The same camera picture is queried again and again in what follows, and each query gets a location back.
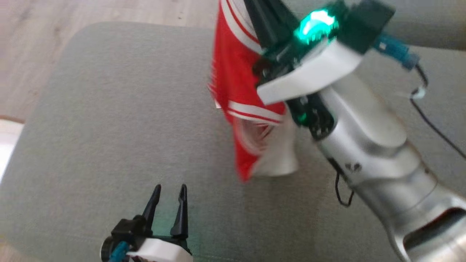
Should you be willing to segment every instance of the blue connector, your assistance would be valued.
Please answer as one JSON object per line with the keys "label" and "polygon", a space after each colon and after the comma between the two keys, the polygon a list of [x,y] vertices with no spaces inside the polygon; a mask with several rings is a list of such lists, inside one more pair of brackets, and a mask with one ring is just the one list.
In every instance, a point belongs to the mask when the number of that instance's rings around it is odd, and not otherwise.
{"label": "blue connector", "polygon": [[382,33],[374,43],[374,48],[380,53],[399,61],[403,68],[413,69],[419,62],[419,56],[409,52],[409,47],[398,39]]}
{"label": "blue connector", "polygon": [[130,250],[130,245],[121,241],[116,248],[113,250],[112,255],[110,256],[109,262],[121,262],[123,261],[126,253]]}

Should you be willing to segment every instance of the gray cushion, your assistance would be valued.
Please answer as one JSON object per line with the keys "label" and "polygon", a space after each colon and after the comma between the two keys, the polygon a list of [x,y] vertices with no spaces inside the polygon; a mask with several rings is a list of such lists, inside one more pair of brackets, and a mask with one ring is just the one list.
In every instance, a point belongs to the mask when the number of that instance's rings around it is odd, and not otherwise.
{"label": "gray cushion", "polygon": [[[79,32],[1,183],[0,234],[44,262],[99,261],[112,227],[141,213],[157,183],[154,231],[168,234],[186,183],[195,261],[396,260],[359,198],[349,209],[338,205],[335,171],[305,130],[298,173],[239,182],[230,127],[206,88],[212,37],[207,29],[122,22]],[[432,83],[421,106],[464,149],[466,55],[417,50]],[[466,195],[465,162],[393,95],[419,85],[416,75],[374,53],[358,74],[406,122],[440,179]]]}

